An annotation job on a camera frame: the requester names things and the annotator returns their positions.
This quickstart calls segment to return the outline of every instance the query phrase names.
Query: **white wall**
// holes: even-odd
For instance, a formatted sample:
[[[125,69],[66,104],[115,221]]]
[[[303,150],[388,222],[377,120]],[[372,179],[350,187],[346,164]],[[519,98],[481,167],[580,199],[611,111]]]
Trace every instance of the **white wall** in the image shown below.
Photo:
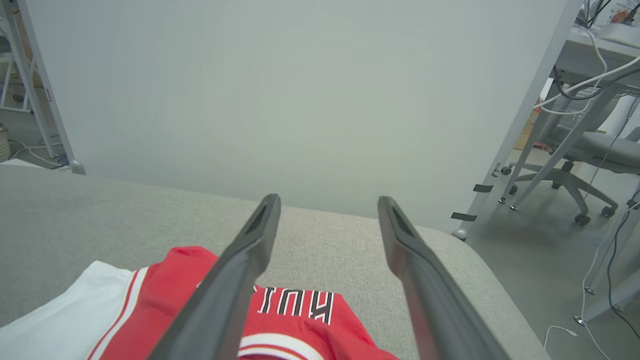
[[[444,231],[567,2],[26,0],[87,174]]]

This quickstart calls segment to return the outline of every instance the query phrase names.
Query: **gray floor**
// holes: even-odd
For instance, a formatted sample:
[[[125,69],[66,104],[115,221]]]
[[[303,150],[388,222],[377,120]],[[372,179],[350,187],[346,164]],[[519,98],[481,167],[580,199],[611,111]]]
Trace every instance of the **gray floor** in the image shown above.
[[[519,155],[519,151],[514,151],[509,160],[516,161]],[[548,154],[534,151],[529,159],[529,163],[542,164]],[[589,181],[594,171],[590,165],[582,164],[576,173]],[[638,180],[638,176],[602,170],[593,185],[623,204],[632,195]],[[509,196],[506,205],[497,202],[507,181],[507,176],[499,179],[467,243],[493,270],[541,342],[549,325],[566,327],[579,335],[576,339],[552,329],[547,345],[552,359],[603,359],[586,330],[573,321],[573,315],[580,311],[582,278],[596,246],[608,230],[608,219],[598,216],[605,204],[595,197],[588,197],[586,202],[592,211],[592,220],[587,227],[581,228],[572,221],[579,211],[564,188],[554,190],[549,182],[542,182],[516,212],[508,206],[515,196]],[[522,191],[528,182],[520,184]],[[614,285],[639,263],[633,256],[638,253],[638,234],[632,236],[625,248],[627,253],[620,257],[620,264],[614,263],[618,265],[612,271]],[[606,296],[606,281],[597,290],[596,297]],[[587,306],[594,299],[588,295]],[[640,331],[638,297],[625,306],[623,315]],[[589,328],[612,360],[638,359],[640,340],[611,311],[592,320]]]
[[[0,110],[0,124],[3,124],[8,132],[8,138],[16,142],[24,142],[27,146],[40,146],[38,141],[42,139],[38,124],[35,117],[29,113],[18,113],[14,111]],[[53,137],[51,139],[54,143],[60,143],[60,137]],[[12,156],[16,151],[20,150],[22,146],[17,143],[11,144]],[[54,147],[56,154],[61,155],[65,152],[62,146]],[[47,149],[33,149],[38,156],[49,159],[49,153]],[[54,168],[54,165],[45,163],[44,161],[32,156],[29,151],[22,151],[18,155],[18,159],[30,162],[32,164],[44,167]],[[50,159],[51,162],[58,162],[57,159]]]

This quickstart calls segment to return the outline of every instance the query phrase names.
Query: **white stripe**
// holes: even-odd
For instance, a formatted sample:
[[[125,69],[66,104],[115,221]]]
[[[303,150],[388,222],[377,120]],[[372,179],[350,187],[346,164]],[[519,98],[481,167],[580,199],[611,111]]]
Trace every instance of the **white stripe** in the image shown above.
[[[302,360],[294,354],[290,354],[285,351],[276,350],[274,348],[266,348],[266,347],[252,347],[245,350],[240,350],[238,352],[238,357],[245,355],[267,355],[277,357],[278,359],[283,360]]]
[[[124,325],[124,323],[127,322],[129,317],[131,316],[131,313],[133,313],[133,309],[136,307],[136,304],[138,303],[138,295],[140,295],[140,287],[142,286],[142,282],[145,280],[147,269],[148,267],[138,270],[138,275],[136,276],[136,280],[133,282],[133,285],[131,286],[131,292],[129,294],[129,302],[127,303],[127,307],[125,308],[124,313],[122,314],[122,317],[104,337],[104,339],[102,340],[102,343],[100,343],[100,346],[95,350],[90,360],[100,359],[105,349],[107,349],[109,342],[111,341],[111,339],[113,339],[113,336],[120,330],[120,328]]]
[[[314,349],[311,345],[305,343],[302,340],[293,338],[292,336],[285,334],[276,334],[274,332],[265,332],[262,334],[254,334],[245,336],[240,341],[240,349],[243,351],[243,347],[250,347],[254,345],[271,345],[276,347],[286,348],[287,350],[291,350],[293,352],[297,352],[303,358],[307,360],[324,360],[322,355]]]

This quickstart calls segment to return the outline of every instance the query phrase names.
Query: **gray cushion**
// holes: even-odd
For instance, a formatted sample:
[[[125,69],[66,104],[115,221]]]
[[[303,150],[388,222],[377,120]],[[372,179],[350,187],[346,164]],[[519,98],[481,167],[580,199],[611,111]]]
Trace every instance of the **gray cushion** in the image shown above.
[[[558,139],[559,145],[562,139],[569,133],[570,129],[559,126],[554,132],[554,138]],[[584,133],[573,146],[580,153],[592,155],[593,158],[602,159],[615,139],[614,135],[604,133]],[[640,169],[640,143],[633,142],[624,138],[618,138],[611,146],[611,150],[607,155],[607,161],[624,165],[626,167],[634,167]]]
[[[2,164],[0,184],[10,189],[0,191],[0,326],[60,294],[96,259],[134,269],[161,261],[175,246],[220,254],[256,207]],[[417,230],[511,359],[549,360],[473,249],[440,231]],[[403,287],[387,266],[377,219],[283,206],[271,262],[257,283],[340,293],[379,347],[400,359],[418,358]]]

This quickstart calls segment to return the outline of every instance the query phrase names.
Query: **black tape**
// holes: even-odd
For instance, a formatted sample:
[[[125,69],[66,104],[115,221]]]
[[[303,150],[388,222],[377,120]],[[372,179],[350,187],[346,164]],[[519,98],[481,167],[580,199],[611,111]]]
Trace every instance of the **black tape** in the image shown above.
[[[476,221],[477,215],[467,215],[461,213],[453,213],[451,214],[451,218],[462,221]]]
[[[493,185],[480,185],[476,184],[474,186],[474,191],[479,193],[490,193],[491,189],[493,189]]]

